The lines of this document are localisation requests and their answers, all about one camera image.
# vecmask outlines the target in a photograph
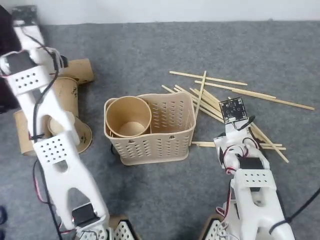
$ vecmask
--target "black cable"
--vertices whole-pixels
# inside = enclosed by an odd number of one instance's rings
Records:
[[[39,163],[39,160],[36,159],[34,161],[33,167],[32,167],[32,180],[33,180],[33,185],[34,185],[34,189],[37,192],[37,184],[36,184],[36,166],[37,163]],[[42,199],[40,199],[40,196],[38,195],[38,193],[36,194],[38,200],[43,203],[43,204],[49,204],[47,201],[43,201]]]
[[[269,234],[271,235],[271,233],[273,232],[273,230],[275,230],[276,227],[279,227],[282,224],[289,224],[292,222],[292,220],[298,216],[306,207],[308,207],[308,205],[310,203],[312,203],[313,200],[315,200],[315,198],[320,194],[320,188],[305,202],[305,204],[303,204],[294,214],[292,214],[292,216],[290,217],[286,217],[285,220],[282,220],[280,222],[277,222],[276,224],[274,224],[270,230],[269,230]]]
[[[245,137],[245,138],[242,140],[242,143],[243,143],[243,144],[245,143],[245,140],[246,140],[246,139],[251,140],[251,141],[253,142],[255,148],[256,148],[256,149],[258,148],[258,145],[257,145],[256,141],[253,140],[251,137]]]
[[[252,132],[251,127],[248,127],[248,130],[249,130],[252,138],[255,140],[256,144],[258,144],[260,152],[262,152],[263,156],[264,156],[265,158],[267,158],[267,153],[266,153],[266,151],[265,151],[265,150],[262,148],[262,146],[260,145],[258,139],[255,137],[254,133]]]
[[[57,223],[57,219],[56,219],[56,216],[55,216],[53,205],[52,205],[51,200],[50,200],[50,195],[49,195],[49,191],[48,191],[48,186],[47,186],[47,182],[46,182],[44,169],[42,168],[41,164],[39,164],[39,169],[40,169],[40,174],[41,174],[41,178],[42,178],[42,182],[43,182],[43,186],[44,186],[45,196],[46,196],[46,199],[47,199],[47,202],[48,202],[47,205],[49,207],[49,210],[50,210],[50,213],[51,213],[51,216],[52,216],[52,220],[53,220],[53,223],[54,223],[54,226],[55,226],[55,230],[56,230],[56,233],[58,235],[59,240],[62,240],[62,235],[61,235],[61,232],[59,230],[59,225]]]
[[[240,128],[237,128],[236,125],[235,125],[235,122],[233,122],[233,126],[235,129],[237,129],[238,131],[241,131],[242,129],[248,127],[254,120],[255,120],[256,116],[255,115],[252,115],[249,117],[249,120],[243,124]]]
[[[36,143],[38,141],[37,139],[37,111],[38,111],[38,105],[41,102],[42,98],[44,97],[44,95],[47,93],[47,91],[51,88],[51,86],[54,84],[55,80],[58,78],[58,74],[59,74],[59,69],[58,69],[58,65],[57,65],[57,61],[56,59],[50,54],[50,52],[48,51],[48,49],[42,44],[40,43],[37,39],[35,39],[34,37],[26,34],[23,30],[23,28],[21,28],[22,32],[24,35],[26,35],[28,38],[30,38],[31,40],[33,40],[34,42],[36,42],[37,44],[39,44],[48,54],[49,56],[52,58],[53,60],[53,65],[54,65],[54,69],[55,69],[55,74],[54,77],[52,79],[52,81],[48,84],[48,86],[44,89],[44,91],[41,93],[40,97],[36,100],[35,104],[34,104],[34,108],[33,108],[33,140],[34,143]],[[47,201],[47,205],[49,207],[51,216],[52,216],[52,220],[55,226],[55,230],[56,233],[58,235],[59,240],[62,240],[62,235],[60,233],[59,230],[59,225],[57,223],[57,219],[55,216],[55,212],[53,210],[53,205],[51,203],[51,199],[50,199],[50,194],[49,194],[49,190],[48,190],[48,186],[47,186],[47,182],[46,182],[46,178],[45,178],[45,173],[44,170],[41,166],[41,164],[39,165],[39,170],[40,170],[40,174],[41,174],[41,178],[42,178],[42,182],[43,182],[43,186],[44,186],[44,192],[46,195],[46,201]]]

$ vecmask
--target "paper cup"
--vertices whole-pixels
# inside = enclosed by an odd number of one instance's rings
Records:
[[[83,123],[78,117],[74,116],[72,112],[66,112],[70,121],[74,124],[75,130],[78,133],[80,143],[76,146],[78,153],[85,151],[92,142],[92,131],[90,127]],[[56,120],[50,117],[48,121],[48,129],[52,135],[57,135],[64,131],[64,128]]]
[[[77,82],[70,77],[58,77],[52,87],[62,108],[79,117]]]
[[[123,96],[114,100],[105,114],[106,125],[120,138],[140,136],[148,131],[151,123],[150,107],[136,96]]]
[[[16,129],[18,132],[20,151],[24,156],[34,157],[36,152],[32,145],[31,140],[29,140],[28,122],[27,118],[22,110],[19,110],[13,114],[16,124]],[[48,129],[49,116],[43,117],[43,130],[44,138],[50,137],[50,131]]]

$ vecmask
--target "beige basket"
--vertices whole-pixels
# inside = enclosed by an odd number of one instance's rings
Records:
[[[118,151],[124,165],[180,161],[189,154],[189,142],[196,126],[191,97],[184,92],[144,94],[151,109],[150,134],[114,137],[106,124],[106,109],[116,99],[104,104],[104,134]]]

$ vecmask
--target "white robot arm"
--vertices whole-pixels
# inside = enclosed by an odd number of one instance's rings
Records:
[[[240,97],[223,101],[220,107],[225,135],[215,138],[214,143],[221,167],[233,179],[227,202],[216,209],[222,219],[208,226],[203,240],[294,240],[288,223],[269,234],[270,228],[285,217],[270,164],[250,130],[254,117],[247,117]],[[235,199],[231,199],[232,189]]]
[[[12,15],[22,50],[1,56],[0,71],[26,116],[28,131],[56,213],[67,230],[76,229],[81,240],[120,240],[121,235],[113,236],[107,206],[94,178],[80,160],[76,149],[80,141],[75,126],[51,88],[67,62],[55,49],[44,47],[36,24],[35,7],[16,8]],[[37,100],[34,96],[36,90],[41,93]],[[42,139],[45,115],[60,123],[64,132]],[[68,193],[72,188],[78,189],[90,202],[70,209]],[[127,229],[130,238],[126,239],[136,239],[126,222],[121,222],[121,227]]]

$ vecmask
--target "gray carpet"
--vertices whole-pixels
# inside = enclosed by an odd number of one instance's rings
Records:
[[[268,159],[290,215],[319,187],[320,23],[229,22],[81,24],[44,26],[49,46],[70,60],[89,58],[95,81],[79,89],[81,119],[93,132],[80,155],[112,214],[126,214],[144,240],[195,240],[216,206],[226,200],[230,177],[214,148],[191,147],[184,161],[124,166],[103,133],[107,99],[165,93],[161,84],[199,86],[169,70],[248,83],[246,89],[316,107],[304,110],[244,96],[249,115],[290,164]],[[236,94],[206,87],[221,100]],[[13,112],[0,115],[0,204],[8,211],[7,240],[56,239],[46,205],[32,184],[33,159],[20,155]],[[223,124],[200,113],[194,139],[212,141]],[[72,204],[83,202],[73,194]],[[291,226],[297,240],[319,239],[320,198]]]

